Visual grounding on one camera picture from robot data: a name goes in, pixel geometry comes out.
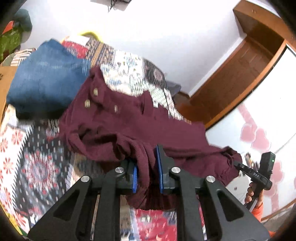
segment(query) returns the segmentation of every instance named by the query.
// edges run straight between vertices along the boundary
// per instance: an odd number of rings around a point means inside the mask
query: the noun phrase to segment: cardboard box
[[[0,124],[6,110],[6,96],[16,70],[17,67],[0,66]]]

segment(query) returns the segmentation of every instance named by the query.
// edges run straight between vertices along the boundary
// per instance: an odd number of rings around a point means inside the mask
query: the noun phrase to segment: folded denim
[[[89,60],[76,58],[53,39],[46,41],[18,67],[7,103],[20,115],[49,118],[48,113],[68,107],[89,69]]]

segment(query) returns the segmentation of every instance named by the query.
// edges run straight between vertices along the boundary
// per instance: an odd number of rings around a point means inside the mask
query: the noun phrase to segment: shirt sleeve
[[[254,207],[252,214],[255,216],[255,218],[258,219],[259,222],[261,222],[262,218],[262,213],[263,213],[263,203],[259,207]],[[275,232],[268,231],[270,236],[274,236]]]

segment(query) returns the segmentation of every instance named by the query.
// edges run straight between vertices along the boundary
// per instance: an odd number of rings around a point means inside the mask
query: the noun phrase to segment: maroon garment
[[[90,100],[90,107],[85,101]],[[170,209],[174,198],[160,194],[154,148],[162,144],[167,156],[178,167],[193,175],[212,175],[227,185],[238,176],[233,160],[240,154],[227,147],[210,146],[202,123],[192,125],[169,118],[162,106],[154,108],[148,91],[139,97],[112,91],[105,84],[99,67],[90,76],[59,122],[60,137],[75,152],[101,163],[126,157],[137,160],[138,190],[127,197],[128,203],[141,209]]]

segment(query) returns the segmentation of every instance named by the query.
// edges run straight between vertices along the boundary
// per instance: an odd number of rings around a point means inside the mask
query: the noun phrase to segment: pink heart
[[[252,126],[249,124],[244,124],[241,131],[240,139],[244,142],[253,142],[255,141],[256,135],[252,131]]]
[[[266,138],[266,132],[262,128],[258,128],[256,131],[256,138],[251,145],[251,148],[254,148],[259,151],[268,151],[270,149],[270,142]]]

